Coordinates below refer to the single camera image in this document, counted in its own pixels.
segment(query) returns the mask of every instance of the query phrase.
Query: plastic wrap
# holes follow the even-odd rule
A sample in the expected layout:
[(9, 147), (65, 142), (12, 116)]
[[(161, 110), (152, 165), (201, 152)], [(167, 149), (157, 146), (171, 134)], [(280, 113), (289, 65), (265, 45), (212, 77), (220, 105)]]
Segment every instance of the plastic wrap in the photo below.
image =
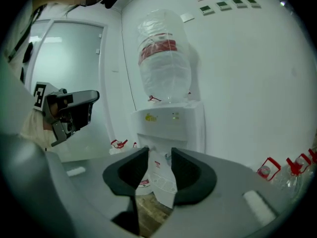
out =
[(188, 41), (183, 21), (170, 10), (149, 13), (138, 27), (139, 66), (148, 96), (178, 102), (191, 85)]

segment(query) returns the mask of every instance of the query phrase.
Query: wooden floor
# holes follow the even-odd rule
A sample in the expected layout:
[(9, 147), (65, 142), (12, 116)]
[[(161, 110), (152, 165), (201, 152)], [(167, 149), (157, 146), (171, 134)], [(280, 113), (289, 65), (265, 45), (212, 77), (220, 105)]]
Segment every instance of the wooden floor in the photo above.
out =
[(160, 204), (151, 193), (145, 196), (136, 196), (140, 235), (150, 237), (166, 221), (172, 209)]

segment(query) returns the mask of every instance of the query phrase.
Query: thermostat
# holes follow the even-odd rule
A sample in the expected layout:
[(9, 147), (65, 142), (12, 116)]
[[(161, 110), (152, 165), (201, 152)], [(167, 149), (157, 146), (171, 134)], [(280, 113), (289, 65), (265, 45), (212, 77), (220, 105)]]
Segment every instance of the thermostat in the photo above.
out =
[(237, 8), (247, 8), (247, 5), (241, 0), (232, 0), (232, 1), (237, 6)]
[(247, 1), (250, 3), (252, 8), (261, 8), (261, 5), (259, 5), (257, 1), (255, 0), (247, 0)]
[(209, 6), (204, 6), (204, 7), (201, 7), (200, 10), (202, 11), (203, 15), (208, 15), (208, 14), (212, 14), (214, 13), (214, 10), (211, 9)]
[(228, 5), (226, 2), (216, 2), (217, 6), (220, 8), (220, 10), (230, 10), (231, 6)]

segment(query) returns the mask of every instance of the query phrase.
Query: yellow sticker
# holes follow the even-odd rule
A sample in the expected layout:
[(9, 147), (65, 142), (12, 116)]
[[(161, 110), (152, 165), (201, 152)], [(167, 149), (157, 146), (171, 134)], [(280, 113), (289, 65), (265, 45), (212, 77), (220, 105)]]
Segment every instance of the yellow sticker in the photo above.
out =
[(154, 117), (153, 115), (151, 115), (150, 113), (147, 113), (147, 115), (145, 116), (145, 120), (147, 120), (147, 121), (157, 121), (157, 118)]

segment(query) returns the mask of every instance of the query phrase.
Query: white wall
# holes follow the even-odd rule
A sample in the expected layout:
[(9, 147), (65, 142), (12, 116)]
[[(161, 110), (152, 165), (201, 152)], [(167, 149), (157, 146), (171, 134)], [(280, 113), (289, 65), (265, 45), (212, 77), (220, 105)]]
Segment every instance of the white wall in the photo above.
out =
[[(233, 9), (225, 12), (216, 8), (219, 1), (134, 0), (123, 10), (136, 107), (148, 105), (138, 67), (140, 18), (160, 8), (189, 12), (195, 19), (184, 28), (205, 106), (206, 153), (255, 167), (271, 156), (285, 165), (287, 157), (307, 152), (317, 127), (317, 78), (309, 45), (278, 0), (256, 0), (261, 9), (230, 3)], [(199, 8), (205, 5), (215, 14), (203, 16)]]
[(89, 7), (78, 7), (65, 15), (67, 7), (62, 5), (48, 6), (40, 19), (67, 18), (100, 23), (107, 26), (106, 38), (103, 36), (101, 54), (105, 61), (106, 96), (110, 112), (114, 139), (131, 139), (131, 133), (127, 126), (127, 112), (131, 104), (131, 91), (127, 81), (127, 72), (122, 48), (121, 13), (112, 9), (106, 9), (101, 4)]

